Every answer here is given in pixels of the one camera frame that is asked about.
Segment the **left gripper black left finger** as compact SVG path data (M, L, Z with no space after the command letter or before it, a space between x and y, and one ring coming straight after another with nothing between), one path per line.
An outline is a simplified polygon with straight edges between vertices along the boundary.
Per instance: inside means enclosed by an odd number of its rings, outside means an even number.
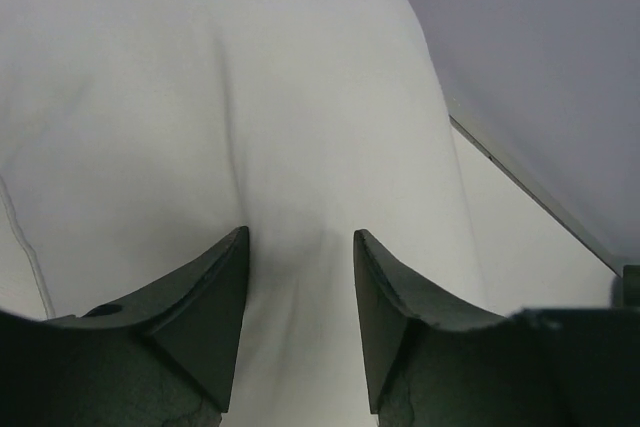
M5 426L217 426L247 298L240 227L201 256L87 314L1 316Z

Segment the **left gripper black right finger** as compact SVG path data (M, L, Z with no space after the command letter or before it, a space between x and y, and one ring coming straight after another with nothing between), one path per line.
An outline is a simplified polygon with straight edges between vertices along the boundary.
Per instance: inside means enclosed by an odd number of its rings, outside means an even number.
M621 305L502 317L354 235L369 405L383 426L635 426L639 270Z

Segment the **white pillow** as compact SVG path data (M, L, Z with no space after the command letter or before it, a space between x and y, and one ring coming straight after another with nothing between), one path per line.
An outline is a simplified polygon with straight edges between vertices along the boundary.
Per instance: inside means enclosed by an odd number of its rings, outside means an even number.
M230 426L372 426L365 228L484 300L408 0L1 0L1 181L58 315L251 235Z

